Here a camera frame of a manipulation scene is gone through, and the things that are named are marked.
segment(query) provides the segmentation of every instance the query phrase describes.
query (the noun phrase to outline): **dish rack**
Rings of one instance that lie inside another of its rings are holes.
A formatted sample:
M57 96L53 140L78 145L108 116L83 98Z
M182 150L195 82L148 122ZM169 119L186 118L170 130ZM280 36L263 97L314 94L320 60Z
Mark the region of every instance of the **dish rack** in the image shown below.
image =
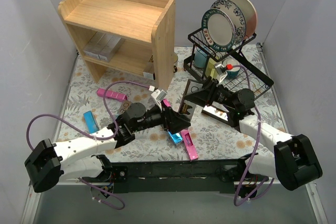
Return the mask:
M213 59L216 62L223 61L228 57L236 59L241 65L247 68L251 89L255 95L256 100L267 90L269 90L274 84L272 79L270 79L252 63L250 63L241 51L243 46L254 40L256 36L257 35L254 33L251 37L244 39L240 44L234 45L232 49L230 49L228 52L218 52L209 46L209 44L206 42L203 31L200 28L188 35L188 40L193 43L193 51L192 55L184 60L184 71L188 71L198 81L202 81L207 78L205 76L206 67L198 68L196 65L194 65L196 47L207 54L205 66L207 66L210 59ZM232 92L236 92L243 88L248 88L245 72L240 71L239 75L234 79L225 79L223 82L223 86L227 87Z

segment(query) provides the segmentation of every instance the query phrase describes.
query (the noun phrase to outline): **pink rectangular block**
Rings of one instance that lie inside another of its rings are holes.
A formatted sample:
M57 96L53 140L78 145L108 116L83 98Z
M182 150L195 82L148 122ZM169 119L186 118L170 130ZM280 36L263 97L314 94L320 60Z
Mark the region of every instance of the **pink rectangular block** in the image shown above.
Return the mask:
M195 145L193 144L189 130L182 130L181 135L182 135L185 147L187 148L190 161L198 159L197 150L195 148Z
M103 97L104 96L104 92L105 92L105 89L98 89L97 90L97 95L99 97ZM115 100L118 100L118 101L122 102L122 101L127 100L127 95L108 90L106 92L106 98L115 99Z

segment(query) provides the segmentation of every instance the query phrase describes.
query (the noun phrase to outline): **wooden cabinet side panel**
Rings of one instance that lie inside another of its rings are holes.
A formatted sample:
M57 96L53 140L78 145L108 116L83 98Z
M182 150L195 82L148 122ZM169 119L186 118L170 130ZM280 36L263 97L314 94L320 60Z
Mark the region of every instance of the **wooden cabinet side panel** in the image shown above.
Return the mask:
M167 4L152 31L155 81L158 88L167 90L173 79L175 43L175 0Z
M82 27L74 26L65 24L68 33L70 34L70 37L73 39L73 42L76 45L76 48L79 52L79 54L82 56L84 55L83 48L84 46L89 42L89 40L94 36L96 33L93 30L85 29ZM92 75L95 82L98 82L100 78L105 73L107 67L84 60L87 68L89 69L90 74Z

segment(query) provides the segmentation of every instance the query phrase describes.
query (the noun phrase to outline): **table surface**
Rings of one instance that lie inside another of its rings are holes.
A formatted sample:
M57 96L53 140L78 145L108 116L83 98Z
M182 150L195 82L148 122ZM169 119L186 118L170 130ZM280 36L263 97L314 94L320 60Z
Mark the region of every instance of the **table surface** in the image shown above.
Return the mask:
M183 70L183 60L191 55L191 51L192 47L175 47L175 52L179 56L177 64L178 72L174 74L166 97L175 110L179 108L187 80L193 78L188 72ZM256 45L246 45L243 48L243 53L251 63L265 72L264 64ZM100 129L110 124L112 121L105 110L102 98L96 95L96 91L98 88L105 88L110 83L120 80L153 84L151 80L113 69L108 69L97 84L93 81L85 63L79 58L70 84L71 89L64 119L80 129L87 130L83 114L91 110ZM148 109L154 105L154 101L150 99L150 92L144 88L131 84L117 84L112 87L112 90L126 94L130 101L141 102ZM114 114L117 113L120 105L121 103L118 101L108 100L108 106ZM263 121L279 130L285 130L272 90L268 90L258 98L256 105L261 112ZM201 110L202 108L200 107L196 109L191 121L192 126L189 128L199 159L239 158L252 152L255 145L253 138L241 134L226 124L202 114ZM80 136L80 133L62 124L58 142L71 140ZM261 155L272 155L262 145L259 145L258 153ZM176 161L189 159L184 144L176 146L160 126L138 132L135 134L135 140L130 144L114 150L107 150L103 154L112 162Z
M42 194L34 224L321 223L314 216L305 187L288 191L282 185L273 185L262 198L240 207L233 205L232 198L215 191L120 196L126 207L115 211L93 201L86 185L57 185ZM107 201L119 203L112 197Z

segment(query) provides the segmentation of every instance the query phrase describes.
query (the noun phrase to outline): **floral tablecloth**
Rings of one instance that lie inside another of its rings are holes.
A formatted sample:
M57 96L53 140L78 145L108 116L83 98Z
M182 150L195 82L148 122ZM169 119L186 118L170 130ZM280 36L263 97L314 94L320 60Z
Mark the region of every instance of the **floral tablecloth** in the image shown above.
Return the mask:
M185 89L188 78L193 78L188 72L183 71L183 60L191 55L191 47L175 47L178 58L178 72L174 74L173 81L168 89L167 99L173 109L177 110ZM243 50L246 58L263 72L264 65L255 45L246 45ZM76 64L74 76L71 81L71 89L64 113L64 119L80 129L87 129L83 114L91 110L99 124L100 129L111 123L111 119L101 97L96 95L98 88L105 88L111 82L130 80L146 84L153 84L151 80L133 76L124 72L108 69L99 83L95 83L79 58ZM150 99L150 93L144 88L130 84L117 84L112 90L124 93L132 102L141 102L147 108L154 105ZM120 102L108 100L108 106L112 113L116 114ZM267 91L257 101L262 120L284 131L284 125L276 104L274 94ZM198 107L189 128L199 159L239 158L252 152L255 140L237 132L235 129L217 120L201 114L202 108ZM58 141L67 141L81 135L65 124L62 124ZM175 161L188 160L183 143L176 146L168 134L160 126L135 134L136 139L130 144L105 151L105 155L112 162L139 162L139 161ZM258 148L261 155L271 155L262 145Z

